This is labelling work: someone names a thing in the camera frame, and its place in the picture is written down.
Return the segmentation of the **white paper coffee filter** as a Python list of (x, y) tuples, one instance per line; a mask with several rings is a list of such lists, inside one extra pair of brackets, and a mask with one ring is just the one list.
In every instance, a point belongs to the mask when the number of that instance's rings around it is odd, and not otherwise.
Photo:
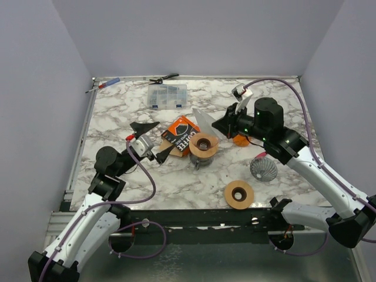
[(201, 132), (214, 137), (220, 137), (217, 133), (217, 130), (212, 127), (212, 123), (216, 121), (213, 117), (196, 108), (193, 108), (193, 114), (196, 118), (197, 125), (199, 126)]

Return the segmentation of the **orange coffee filter box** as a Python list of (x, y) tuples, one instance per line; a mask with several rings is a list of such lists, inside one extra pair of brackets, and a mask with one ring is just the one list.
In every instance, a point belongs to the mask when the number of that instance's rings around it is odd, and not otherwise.
[(190, 138), (199, 132), (198, 125), (182, 115), (161, 134), (162, 143), (159, 150), (162, 151), (172, 146), (170, 155), (185, 157), (190, 153)]

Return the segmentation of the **grey glass dripper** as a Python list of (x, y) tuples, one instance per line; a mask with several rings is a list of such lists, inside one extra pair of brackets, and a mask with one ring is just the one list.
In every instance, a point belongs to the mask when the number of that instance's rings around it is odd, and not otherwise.
[(277, 177), (275, 162), (267, 157), (256, 157), (250, 163), (251, 175), (260, 182), (270, 182)]

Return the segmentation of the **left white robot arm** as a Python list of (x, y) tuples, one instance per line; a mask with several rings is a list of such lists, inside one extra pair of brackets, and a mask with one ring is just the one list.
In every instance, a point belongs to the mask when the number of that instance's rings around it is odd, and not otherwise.
[(78, 281), (88, 258), (115, 232), (135, 235), (129, 205), (144, 203), (152, 196), (137, 201), (119, 202), (125, 181), (120, 179), (133, 167), (143, 168), (143, 159), (165, 162), (171, 152), (167, 148), (154, 154), (154, 144), (146, 133), (158, 125), (131, 123), (133, 133), (126, 138), (126, 149), (119, 153), (110, 146), (96, 154), (96, 174), (80, 208), (57, 238), (42, 252), (33, 252), (28, 259), (32, 281)]

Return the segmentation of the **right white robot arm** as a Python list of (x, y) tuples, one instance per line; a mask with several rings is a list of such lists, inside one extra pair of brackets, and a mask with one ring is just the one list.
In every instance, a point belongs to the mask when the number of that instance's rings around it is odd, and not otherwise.
[(302, 135), (285, 127), (283, 107), (275, 99), (257, 99), (254, 116), (234, 103), (212, 127), (229, 139), (243, 135), (262, 141), (268, 155), (305, 178), (331, 204), (331, 208), (324, 209), (289, 200), (280, 209), (286, 222), (327, 231), (351, 249), (375, 224), (375, 196), (358, 190), (322, 163)]

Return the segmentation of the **orange glass carafe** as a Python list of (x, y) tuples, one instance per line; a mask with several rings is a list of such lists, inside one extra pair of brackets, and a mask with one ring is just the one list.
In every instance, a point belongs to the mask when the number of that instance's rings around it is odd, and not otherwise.
[(233, 138), (233, 143), (238, 147), (247, 147), (250, 145), (250, 139), (247, 136), (237, 135)]

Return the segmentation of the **clear plastic screw organizer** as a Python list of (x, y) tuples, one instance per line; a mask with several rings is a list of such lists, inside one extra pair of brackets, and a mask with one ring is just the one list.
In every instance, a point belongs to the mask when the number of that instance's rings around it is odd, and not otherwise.
[(147, 105), (152, 109), (181, 109), (187, 105), (186, 84), (149, 85)]

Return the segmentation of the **black pliers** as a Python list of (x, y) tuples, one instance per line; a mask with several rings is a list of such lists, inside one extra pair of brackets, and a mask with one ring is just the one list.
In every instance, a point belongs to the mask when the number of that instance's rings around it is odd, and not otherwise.
[(162, 76), (162, 77), (159, 77), (157, 79), (149, 79), (149, 84), (150, 85), (160, 85), (160, 84), (163, 83), (164, 80), (168, 80), (168, 79), (175, 78), (175, 77), (178, 77), (178, 76), (179, 76), (178, 73), (171, 73), (169, 75)]

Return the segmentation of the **red blue screwdriver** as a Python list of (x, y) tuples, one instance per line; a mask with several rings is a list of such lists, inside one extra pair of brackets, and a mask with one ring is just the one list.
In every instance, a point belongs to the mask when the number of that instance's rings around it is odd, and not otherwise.
[(116, 84), (118, 82), (120, 82), (120, 78), (111, 79), (111, 80), (109, 80), (109, 81), (107, 81), (105, 83), (100, 84), (99, 86), (97, 86), (97, 87), (95, 87), (95, 88), (93, 88), (91, 90), (86, 91), (86, 93), (91, 93), (91, 92), (93, 92), (95, 90), (99, 90), (99, 89), (106, 88), (108, 86), (112, 86), (112, 85), (114, 85), (114, 84)]

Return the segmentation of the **pink handled tool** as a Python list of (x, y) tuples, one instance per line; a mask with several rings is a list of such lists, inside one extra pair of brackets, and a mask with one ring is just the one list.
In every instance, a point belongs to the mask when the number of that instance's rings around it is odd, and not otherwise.
[(256, 156), (256, 158), (262, 158), (262, 157), (265, 157), (266, 155), (267, 155), (266, 152), (262, 152), (262, 153), (258, 154), (258, 155)]

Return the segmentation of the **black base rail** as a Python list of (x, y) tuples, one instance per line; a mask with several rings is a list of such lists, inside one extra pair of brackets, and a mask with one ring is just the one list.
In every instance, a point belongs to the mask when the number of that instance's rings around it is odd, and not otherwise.
[(268, 234), (283, 235), (288, 224), (269, 207), (236, 209), (132, 210), (127, 223), (143, 224), (117, 231), (109, 240), (118, 247), (127, 244), (267, 244)]

